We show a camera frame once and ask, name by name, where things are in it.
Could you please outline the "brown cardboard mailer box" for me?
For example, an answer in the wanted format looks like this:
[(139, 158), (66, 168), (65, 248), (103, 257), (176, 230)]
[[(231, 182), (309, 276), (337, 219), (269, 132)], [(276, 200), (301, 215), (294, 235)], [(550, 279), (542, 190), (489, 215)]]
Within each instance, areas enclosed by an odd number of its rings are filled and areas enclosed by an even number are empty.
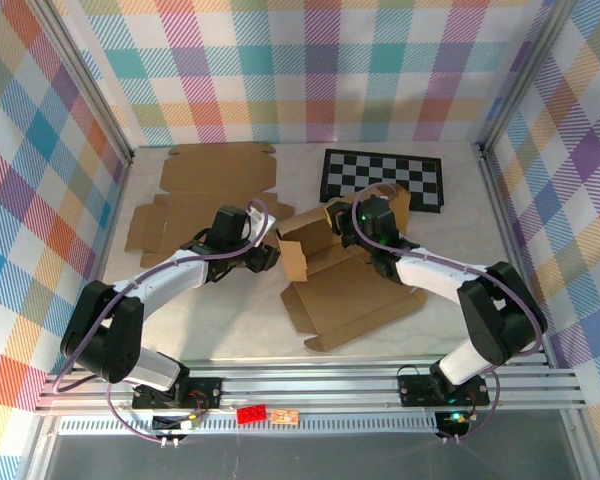
[(150, 268), (169, 258), (195, 234), (209, 227), (216, 211), (241, 209), (253, 198), (266, 203), (278, 221), (295, 209), (278, 200), (275, 148), (263, 142), (184, 144), (169, 151), (160, 192), (133, 213), (125, 250), (141, 252), (140, 266)]
[(344, 248), (323, 207), (277, 224), (280, 262), (290, 285), (281, 299), (304, 345), (329, 352), (420, 311), (427, 293), (382, 278), (362, 248)]

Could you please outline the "black grey chessboard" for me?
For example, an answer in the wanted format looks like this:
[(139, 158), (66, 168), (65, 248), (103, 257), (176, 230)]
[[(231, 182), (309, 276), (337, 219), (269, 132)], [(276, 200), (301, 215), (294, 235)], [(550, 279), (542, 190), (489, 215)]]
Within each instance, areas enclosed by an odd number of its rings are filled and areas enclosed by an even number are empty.
[(439, 158), (391, 153), (326, 149), (319, 200), (359, 192), (375, 183), (395, 183), (411, 193), (411, 211), (440, 213), (444, 206)]

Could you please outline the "small black controller board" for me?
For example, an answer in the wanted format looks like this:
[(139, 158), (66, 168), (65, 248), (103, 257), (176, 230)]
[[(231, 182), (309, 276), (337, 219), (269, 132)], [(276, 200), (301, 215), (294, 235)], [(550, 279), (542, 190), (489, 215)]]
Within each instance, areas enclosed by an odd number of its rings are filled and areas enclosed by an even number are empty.
[(470, 418), (468, 412), (436, 412), (435, 420), (437, 426), (436, 435), (441, 438), (463, 436), (470, 428)]
[(196, 413), (182, 416), (154, 416), (151, 420), (151, 430), (153, 432), (189, 432), (198, 428), (202, 419), (202, 415)]

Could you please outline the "aluminium side rail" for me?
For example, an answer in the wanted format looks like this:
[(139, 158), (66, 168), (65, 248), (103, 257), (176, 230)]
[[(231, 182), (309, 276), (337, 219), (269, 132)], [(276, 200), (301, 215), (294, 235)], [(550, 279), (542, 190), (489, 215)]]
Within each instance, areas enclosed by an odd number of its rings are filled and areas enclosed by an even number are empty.
[(489, 197), (491, 208), (496, 217), (496, 223), (502, 238), (507, 259), (516, 268), (531, 295), (537, 299), (536, 292), (529, 282), (526, 268), (522, 262), (523, 258), (519, 250), (517, 238), (490, 160), (488, 156), (483, 153), (478, 144), (472, 144), (471, 147)]

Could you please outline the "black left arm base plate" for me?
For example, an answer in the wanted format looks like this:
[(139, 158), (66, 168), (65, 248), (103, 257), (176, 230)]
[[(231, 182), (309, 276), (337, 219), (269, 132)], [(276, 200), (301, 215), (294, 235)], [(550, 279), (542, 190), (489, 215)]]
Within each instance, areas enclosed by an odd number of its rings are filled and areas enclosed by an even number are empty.
[(222, 378), (187, 377), (177, 380), (166, 391), (145, 385), (134, 388), (132, 408), (135, 410), (202, 410), (218, 409)]

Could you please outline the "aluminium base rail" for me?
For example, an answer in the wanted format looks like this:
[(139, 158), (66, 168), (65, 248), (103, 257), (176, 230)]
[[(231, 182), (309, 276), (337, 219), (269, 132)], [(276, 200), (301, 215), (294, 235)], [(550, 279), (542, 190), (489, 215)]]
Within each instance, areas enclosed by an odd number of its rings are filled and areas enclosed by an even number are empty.
[[(195, 377), (222, 380), (220, 409), (248, 405), (296, 409), (302, 413), (397, 412), (397, 377), (428, 372), (435, 357), (264, 357), (189, 360)], [(501, 388), (503, 410), (582, 409), (586, 405), (576, 374), (550, 365), (542, 353), (514, 359), (487, 378)]]

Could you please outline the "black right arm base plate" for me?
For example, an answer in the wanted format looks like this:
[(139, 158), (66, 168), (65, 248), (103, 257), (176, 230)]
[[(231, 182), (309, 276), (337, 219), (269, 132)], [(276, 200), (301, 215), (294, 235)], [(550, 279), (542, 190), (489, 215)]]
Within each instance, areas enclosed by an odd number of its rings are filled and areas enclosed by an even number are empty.
[(400, 375), (397, 380), (403, 407), (473, 407), (491, 403), (486, 381), (479, 375), (461, 385), (453, 385), (439, 374)]

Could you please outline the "aluminium frame post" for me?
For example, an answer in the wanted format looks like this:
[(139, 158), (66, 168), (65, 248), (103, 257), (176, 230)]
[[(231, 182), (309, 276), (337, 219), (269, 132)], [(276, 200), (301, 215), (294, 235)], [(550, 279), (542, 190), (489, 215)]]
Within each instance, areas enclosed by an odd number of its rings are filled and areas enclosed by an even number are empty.
[(488, 156), (504, 134), (524, 95), (547, 58), (564, 24), (578, 0), (550, 0), (542, 7), (529, 31), (530, 38), (523, 43), (512, 66), (506, 95), (497, 98), (477, 145)]
[(80, 54), (68, 28), (57, 12), (53, 1), (25, 1), (32, 9), (42, 29), (50, 37), (50, 41), (58, 52), (63, 65), (76, 83), (79, 91), (85, 96), (86, 102), (92, 108), (96, 119), (101, 123), (103, 131), (111, 141), (114, 150), (120, 155), (126, 165), (131, 165), (134, 158), (134, 149), (118, 124), (113, 111), (106, 102), (105, 96), (97, 86), (91, 71)]

